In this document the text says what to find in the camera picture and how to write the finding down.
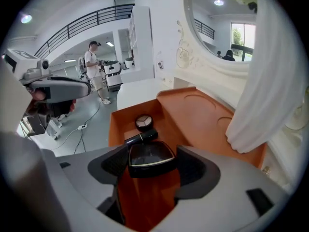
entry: black metal railing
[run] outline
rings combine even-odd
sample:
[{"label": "black metal railing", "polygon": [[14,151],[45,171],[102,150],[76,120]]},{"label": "black metal railing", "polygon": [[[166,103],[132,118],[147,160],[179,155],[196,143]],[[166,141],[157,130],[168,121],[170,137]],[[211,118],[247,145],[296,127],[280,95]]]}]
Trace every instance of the black metal railing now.
[{"label": "black metal railing", "polygon": [[86,29],[106,22],[130,18],[133,6],[133,3],[112,6],[86,14],[75,21],[72,21],[50,37],[50,39],[34,54],[34,56],[45,58],[69,38],[72,38]]},{"label": "black metal railing", "polygon": [[194,21],[198,32],[205,34],[214,40],[214,30],[211,27],[208,27],[206,24],[200,22],[199,20],[194,19]]}]

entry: white cabinet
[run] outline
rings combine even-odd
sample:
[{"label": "white cabinet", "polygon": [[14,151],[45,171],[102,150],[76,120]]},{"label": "white cabinet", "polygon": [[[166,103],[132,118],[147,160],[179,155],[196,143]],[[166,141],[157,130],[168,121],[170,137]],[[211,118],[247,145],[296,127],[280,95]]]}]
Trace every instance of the white cabinet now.
[{"label": "white cabinet", "polygon": [[133,7],[129,24],[129,36],[135,67],[121,71],[122,82],[129,83],[154,78],[151,24],[147,6]]}]

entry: ceiling light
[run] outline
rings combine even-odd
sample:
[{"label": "ceiling light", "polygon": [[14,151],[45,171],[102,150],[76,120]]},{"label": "ceiling light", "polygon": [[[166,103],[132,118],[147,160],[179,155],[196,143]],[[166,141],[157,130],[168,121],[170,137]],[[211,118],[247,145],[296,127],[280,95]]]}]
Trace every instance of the ceiling light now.
[{"label": "ceiling light", "polygon": [[69,62],[74,62],[74,61],[76,61],[76,59],[66,60],[66,61],[64,61],[64,62],[65,62],[65,63],[69,63]]},{"label": "ceiling light", "polygon": [[108,42],[106,42],[106,44],[107,45],[109,45],[109,46],[111,46],[111,47],[113,47],[114,45],[112,44],[112,43],[110,43],[109,41]]},{"label": "ceiling light", "polygon": [[222,6],[224,4],[224,2],[222,0],[216,0],[214,2],[215,5],[218,5],[218,6]]},{"label": "ceiling light", "polygon": [[26,15],[24,15],[22,18],[21,18],[21,22],[22,23],[28,23],[29,21],[31,21],[31,19],[32,19],[32,16],[31,15],[29,15],[29,14],[26,14]]}]

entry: white t-shirt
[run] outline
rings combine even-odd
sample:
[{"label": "white t-shirt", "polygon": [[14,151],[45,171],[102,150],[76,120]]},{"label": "white t-shirt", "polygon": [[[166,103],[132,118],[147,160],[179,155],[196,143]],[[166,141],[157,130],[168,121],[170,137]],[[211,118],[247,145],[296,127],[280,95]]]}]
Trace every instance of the white t-shirt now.
[{"label": "white t-shirt", "polygon": [[[94,63],[94,62],[96,62],[96,60],[97,60],[97,56],[93,52],[91,52],[90,50],[86,51],[86,53],[85,53],[85,64],[87,62]],[[89,78],[101,76],[98,65],[87,67],[87,76]]]}]

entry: orange tray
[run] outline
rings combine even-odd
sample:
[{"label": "orange tray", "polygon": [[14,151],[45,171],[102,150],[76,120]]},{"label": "orange tray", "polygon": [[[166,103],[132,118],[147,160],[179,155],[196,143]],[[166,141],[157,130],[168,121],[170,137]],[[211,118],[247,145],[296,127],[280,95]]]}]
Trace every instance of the orange tray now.
[{"label": "orange tray", "polygon": [[[239,154],[226,141],[225,131],[233,113],[195,87],[162,91],[157,99],[128,107],[111,115],[109,146],[121,145],[139,134],[135,119],[149,114],[158,140],[174,153],[177,145],[188,145],[235,157],[260,168],[266,144]],[[126,224],[136,231],[149,231],[174,208],[174,193],[180,187],[177,170],[152,178],[131,178],[126,168],[117,192]]]}]

